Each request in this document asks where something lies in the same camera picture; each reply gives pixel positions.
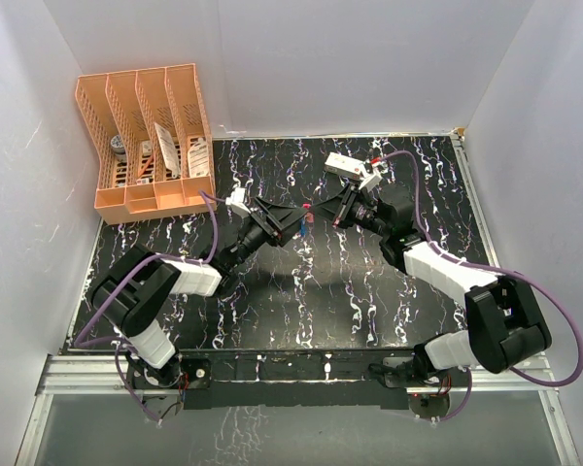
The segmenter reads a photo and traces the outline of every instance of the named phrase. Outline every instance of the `orange plastic organizer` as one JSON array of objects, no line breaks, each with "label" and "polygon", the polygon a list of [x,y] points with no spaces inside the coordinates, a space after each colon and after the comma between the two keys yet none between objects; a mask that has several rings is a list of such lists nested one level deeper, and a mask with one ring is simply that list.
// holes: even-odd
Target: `orange plastic organizer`
[{"label": "orange plastic organizer", "polygon": [[[198,191],[216,191],[212,134],[195,65],[80,76],[76,100],[99,153],[95,209],[107,223],[207,211]],[[166,169],[156,123],[176,142],[179,177]],[[110,146],[116,135],[125,147],[123,160]],[[191,178],[188,152],[199,138],[207,143],[209,175]],[[145,141],[151,155],[143,152]]]}]

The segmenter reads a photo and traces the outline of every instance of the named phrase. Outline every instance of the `black marble table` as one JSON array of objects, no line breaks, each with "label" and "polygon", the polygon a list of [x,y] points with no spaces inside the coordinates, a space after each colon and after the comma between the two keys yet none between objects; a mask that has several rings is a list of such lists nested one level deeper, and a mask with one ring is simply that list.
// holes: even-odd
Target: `black marble table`
[{"label": "black marble table", "polygon": [[[323,171],[328,154],[358,159],[406,149],[421,170],[422,216],[439,244],[468,260],[488,263],[449,137],[270,139],[214,144],[217,195],[241,184],[250,195],[301,206],[340,188]],[[413,190],[412,166],[396,157],[388,183]],[[224,206],[220,225],[239,222]],[[87,283],[136,243],[193,257],[212,237],[207,214],[101,228]],[[316,218],[284,248],[262,247],[241,267],[237,288],[221,299],[173,295],[159,313],[162,327],[188,349],[411,348],[427,338],[465,328],[463,310],[426,283],[386,264],[379,238],[357,228],[337,230]],[[90,319],[83,299],[65,351]],[[102,319],[90,338],[114,335]],[[96,350],[110,350],[99,346]]]}]

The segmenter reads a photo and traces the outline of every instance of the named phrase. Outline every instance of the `metal frame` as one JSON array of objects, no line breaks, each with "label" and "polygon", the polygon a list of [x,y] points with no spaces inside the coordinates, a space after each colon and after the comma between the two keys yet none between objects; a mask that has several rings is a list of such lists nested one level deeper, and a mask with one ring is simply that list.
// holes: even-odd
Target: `metal frame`
[{"label": "metal frame", "polygon": [[[344,134],[344,135],[315,135],[304,136],[304,138],[322,137],[397,137],[397,136],[447,136],[452,141],[458,166],[461,170],[464,186],[473,209],[475,220],[480,230],[484,250],[492,265],[498,265],[497,255],[488,230],[488,225],[479,204],[479,199],[473,185],[472,177],[468,168],[468,160],[464,152],[460,137],[454,133],[373,133],[373,134]],[[280,138],[251,138],[251,139],[280,139]],[[101,232],[102,224],[97,231],[97,236]],[[95,253],[96,241],[91,252],[91,257]],[[69,329],[73,330],[79,306],[76,307]],[[120,367],[127,371],[127,363],[122,361]],[[553,374],[550,370],[548,360],[544,353],[539,354],[528,361],[520,364],[520,369],[527,371],[535,377],[552,380]],[[490,374],[485,370],[473,370],[473,391],[537,391],[540,396],[544,413],[555,447],[560,457],[561,464],[565,466],[578,466],[580,464],[574,443],[559,402],[558,390],[533,385],[519,378],[511,372],[499,375]],[[337,383],[345,381],[310,381],[313,383]],[[408,393],[424,393],[433,391],[434,388],[418,387],[407,388]],[[465,391],[465,388],[454,387],[453,391]],[[148,389],[137,390],[141,395],[176,395],[175,390]],[[41,445],[41,440],[47,425],[48,416],[51,410],[51,402],[54,395],[62,394],[120,394],[125,395],[127,391],[123,389],[120,377],[117,374],[114,357],[110,355],[65,355],[51,356],[39,384],[38,394],[35,399],[32,415],[30,417],[20,452],[17,457],[17,466],[33,465]]]}]

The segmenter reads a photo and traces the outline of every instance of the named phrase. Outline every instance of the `black wire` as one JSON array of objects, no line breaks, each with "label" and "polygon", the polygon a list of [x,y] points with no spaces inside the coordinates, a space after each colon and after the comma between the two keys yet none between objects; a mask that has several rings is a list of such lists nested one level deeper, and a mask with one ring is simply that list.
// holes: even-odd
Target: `black wire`
[{"label": "black wire", "polygon": [[160,420],[164,419],[166,417],[166,415],[168,415],[168,413],[175,408],[178,405],[181,405],[182,402],[181,401],[177,401],[175,403],[173,403],[171,406],[169,406],[168,408],[166,408],[166,411],[164,412],[164,414],[162,416],[160,416]]}]

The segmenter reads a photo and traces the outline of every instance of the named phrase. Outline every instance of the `white wall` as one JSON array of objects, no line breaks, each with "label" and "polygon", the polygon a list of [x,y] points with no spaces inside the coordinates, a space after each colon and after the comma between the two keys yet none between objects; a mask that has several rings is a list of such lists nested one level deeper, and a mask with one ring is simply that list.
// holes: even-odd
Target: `white wall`
[{"label": "white wall", "polygon": [[196,62],[216,136],[467,125],[532,0],[45,0],[85,73]]},{"label": "white wall", "polygon": [[0,465],[13,464],[46,356],[79,298],[97,162],[81,70],[41,0],[0,2]]},{"label": "white wall", "polygon": [[[583,332],[583,1],[534,4],[465,143],[502,265],[548,285]],[[545,311],[563,378],[575,345],[557,312]],[[583,377],[561,399],[583,460]]]}]

